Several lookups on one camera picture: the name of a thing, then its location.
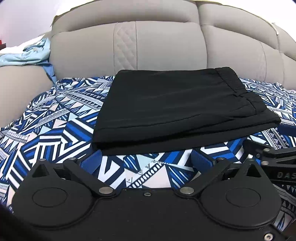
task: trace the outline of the quilted stitching panel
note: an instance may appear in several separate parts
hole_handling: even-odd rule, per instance
[[[137,69],[136,22],[117,23],[114,29],[115,73]]]

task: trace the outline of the beige sofa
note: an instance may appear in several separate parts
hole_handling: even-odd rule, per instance
[[[56,18],[46,36],[58,79],[229,66],[241,78],[296,89],[295,41],[276,25],[217,3],[94,1]],[[38,66],[1,67],[0,82],[0,126],[52,86]]]

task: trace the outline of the sofa backrest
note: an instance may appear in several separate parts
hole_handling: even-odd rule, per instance
[[[51,35],[59,79],[229,66],[242,78],[296,88],[295,41],[260,17],[217,3],[95,1],[58,18]]]

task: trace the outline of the blue and white patterned fabric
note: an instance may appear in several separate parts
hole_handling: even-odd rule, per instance
[[[0,202],[10,208],[12,197],[28,171],[40,158],[62,163],[69,157],[90,154],[97,115],[113,77],[63,79],[50,91],[37,96],[22,117],[0,129]],[[294,122],[295,96],[279,84],[241,79],[249,91],[258,93],[268,108]],[[247,157],[244,139],[269,144],[275,149],[295,146],[293,137],[280,135],[272,128],[248,137],[198,148],[213,158],[226,157],[242,163]],[[103,156],[93,176],[115,189],[180,188],[205,170],[190,161],[192,149],[143,155]],[[283,200],[275,225],[283,230],[295,219],[296,190],[275,186]]]

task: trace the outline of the black mechanical device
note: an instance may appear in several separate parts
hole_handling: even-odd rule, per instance
[[[13,197],[8,225],[23,231],[22,240],[293,241],[272,225],[281,199],[271,180],[295,185],[296,148],[274,150],[251,140],[243,147],[261,166],[255,159],[217,158],[179,190],[116,191],[75,158],[38,161]]]

